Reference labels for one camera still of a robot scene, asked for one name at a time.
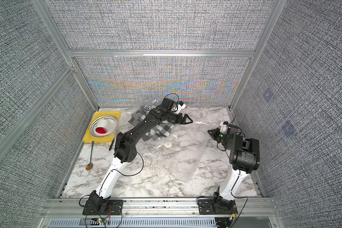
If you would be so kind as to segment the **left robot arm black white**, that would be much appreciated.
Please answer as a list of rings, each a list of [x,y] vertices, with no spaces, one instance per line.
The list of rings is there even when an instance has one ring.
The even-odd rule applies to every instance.
[[[144,169],[144,159],[142,158],[142,167],[135,174],[124,174],[124,169],[133,160],[142,155],[137,151],[136,145],[146,132],[161,123],[171,123],[186,125],[193,123],[193,120],[188,114],[174,113],[171,110],[157,106],[149,111],[148,115],[137,126],[127,131],[126,133],[118,133],[116,136],[116,144],[114,147],[114,158],[112,163],[102,179],[99,186],[96,188],[96,194],[99,199],[107,199],[112,196],[113,189],[119,177],[133,177],[140,174]]]

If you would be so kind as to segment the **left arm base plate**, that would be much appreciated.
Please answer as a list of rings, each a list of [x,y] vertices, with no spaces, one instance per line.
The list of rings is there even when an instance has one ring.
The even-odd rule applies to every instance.
[[[124,201],[121,199],[107,199],[100,201],[89,199],[86,201],[82,215],[121,215]]]

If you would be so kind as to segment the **black white checkered shirt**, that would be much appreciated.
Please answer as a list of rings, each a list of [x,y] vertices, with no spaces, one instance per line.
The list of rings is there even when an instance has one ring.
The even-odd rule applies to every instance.
[[[155,106],[152,104],[141,105],[141,107],[131,116],[131,119],[128,122],[133,126],[137,126],[140,122],[144,122],[146,116],[154,108]],[[148,141],[152,138],[160,140],[162,138],[168,137],[173,129],[174,124],[164,121],[150,128],[144,134],[142,139],[144,141]]]

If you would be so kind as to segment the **clear plastic vacuum bag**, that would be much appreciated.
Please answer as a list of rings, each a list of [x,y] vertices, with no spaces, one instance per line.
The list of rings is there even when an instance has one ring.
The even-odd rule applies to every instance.
[[[216,127],[218,119],[214,116],[214,108],[186,107],[182,112],[188,114],[193,123],[175,124],[171,134],[160,140],[141,139],[136,148],[142,157],[137,156],[126,167],[127,174],[140,171],[143,158],[144,169],[137,178],[149,176],[156,181],[169,177],[182,182],[193,179],[203,157],[211,150],[207,131]],[[164,146],[167,141],[172,143],[171,148]]]

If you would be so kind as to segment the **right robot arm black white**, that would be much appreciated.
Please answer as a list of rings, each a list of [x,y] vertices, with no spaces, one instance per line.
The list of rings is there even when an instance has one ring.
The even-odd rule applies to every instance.
[[[209,130],[208,134],[217,145],[222,145],[222,152],[225,152],[230,164],[228,175],[222,185],[213,195],[214,207],[221,206],[228,212],[236,211],[236,192],[252,171],[260,165],[259,140],[255,138],[246,139],[238,133],[224,134],[219,128]]]

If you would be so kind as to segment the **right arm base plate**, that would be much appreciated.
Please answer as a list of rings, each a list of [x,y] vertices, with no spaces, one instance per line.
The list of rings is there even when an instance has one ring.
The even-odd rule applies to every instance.
[[[238,214],[235,201],[225,199],[198,199],[200,215],[232,215]]]

